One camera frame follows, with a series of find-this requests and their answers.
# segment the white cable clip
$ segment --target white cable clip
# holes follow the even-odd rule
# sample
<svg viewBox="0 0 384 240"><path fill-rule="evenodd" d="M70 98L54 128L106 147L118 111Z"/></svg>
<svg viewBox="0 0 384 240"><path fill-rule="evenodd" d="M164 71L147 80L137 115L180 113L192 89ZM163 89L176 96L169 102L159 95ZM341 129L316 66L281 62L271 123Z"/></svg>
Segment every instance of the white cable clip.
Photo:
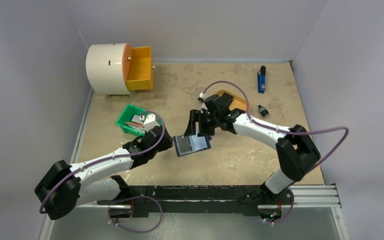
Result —
<svg viewBox="0 0 384 240"><path fill-rule="evenodd" d="M201 103L203 103L204 100L205 100L205 93L201 92L201 93L199 94L198 100L199 100Z"/></svg>
<svg viewBox="0 0 384 240"><path fill-rule="evenodd" d="M263 223L263 224L270 224L271 227L273 227L273 226L275 225L274 222L272 222L272 221L267 221L265 218L263 218L262 223Z"/></svg>

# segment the green bin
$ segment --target green bin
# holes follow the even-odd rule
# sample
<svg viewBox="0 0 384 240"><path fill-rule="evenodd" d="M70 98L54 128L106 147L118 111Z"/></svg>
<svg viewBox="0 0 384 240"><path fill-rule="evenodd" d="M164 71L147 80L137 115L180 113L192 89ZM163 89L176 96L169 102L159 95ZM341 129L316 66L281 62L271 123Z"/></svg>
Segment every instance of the green bin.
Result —
<svg viewBox="0 0 384 240"><path fill-rule="evenodd" d="M125 122L131 122L134 115L141 115L145 112L144 109L137 107L132 104L127 104L124 111L121 113L120 117L115 122L115 125L120 126L120 128L126 134L133 134L135 136L144 136L144 134L134 128L131 128Z"/></svg>

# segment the tan tabletop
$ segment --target tan tabletop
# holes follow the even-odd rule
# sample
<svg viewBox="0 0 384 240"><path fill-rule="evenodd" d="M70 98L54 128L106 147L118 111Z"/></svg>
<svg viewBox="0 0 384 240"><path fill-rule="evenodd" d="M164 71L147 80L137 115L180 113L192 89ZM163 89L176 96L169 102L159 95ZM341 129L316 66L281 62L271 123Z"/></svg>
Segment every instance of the tan tabletop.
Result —
<svg viewBox="0 0 384 240"><path fill-rule="evenodd" d="M159 113L169 134L183 135L189 111L200 109L197 98L210 83L226 80L239 85L247 94L251 114L262 119L257 105L269 111L264 120L280 126L299 124L308 129L304 109L289 63L264 64L266 91L257 92L257 71L251 63L165 63L156 64L154 89L137 92L134 98L95 94L83 136L78 162L108 154L135 138L115 125L127 104ZM212 86L207 96L218 90L240 92L227 84ZM178 157L175 147L159 152L147 164L121 172L129 185L259 185L279 168L274 149L245 136L216 129L211 149ZM299 184L323 184L319 168Z"/></svg>

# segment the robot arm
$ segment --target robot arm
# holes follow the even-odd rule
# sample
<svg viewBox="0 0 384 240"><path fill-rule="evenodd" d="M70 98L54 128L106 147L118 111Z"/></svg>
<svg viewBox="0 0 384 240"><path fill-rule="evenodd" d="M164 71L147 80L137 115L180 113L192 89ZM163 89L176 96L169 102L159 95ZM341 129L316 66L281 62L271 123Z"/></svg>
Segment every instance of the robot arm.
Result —
<svg viewBox="0 0 384 240"><path fill-rule="evenodd" d="M158 152L173 146L172 137L167 130L163 132L163 127L158 124L154 114L146 117L144 126L146 133L143 137L137 137L109 154L71 165L64 160L54 163L34 189L42 203L50 194L44 205L50 219L62 218L80 204L112 200L120 192L118 188L121 186L117 179L97 181L146 164ZM155 145L162 135L161 141L155 148L140 153ZM52 189L64 178L67 179L52 192Z"/></svg>
<svg viewBox="0 0 384 240"><path fill-rule="evenodd" d="M276 150L280 169L261 185L261 190L266 195L277 195L293 182L300 181L320 159L320 153L308 135L289 135L258 126L248 118L245 111L238 108L230 110L229 105L232 101L233 96L227 93L207 97L203 100L201 110L190 111L189 124L184 135L194 135L198 123L199 136L214 135L215 128L220 127L223 131L253 138ZM279 130L306 132L300 125L286 127L257 118L254 120Z"/></svg>

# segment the white cylinder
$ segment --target white cylinder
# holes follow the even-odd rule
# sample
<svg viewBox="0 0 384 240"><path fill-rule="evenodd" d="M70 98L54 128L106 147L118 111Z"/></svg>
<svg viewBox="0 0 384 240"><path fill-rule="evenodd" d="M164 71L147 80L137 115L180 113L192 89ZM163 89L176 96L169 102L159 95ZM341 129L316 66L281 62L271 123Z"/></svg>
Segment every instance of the white cylinder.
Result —
<svg viewBox="0 0 384 240"><path fill-rule="evenodd" d="M129 74L132 46L128 43L95 44L86 56L86 74L98 94L128 95L126 80Z"/></svg>

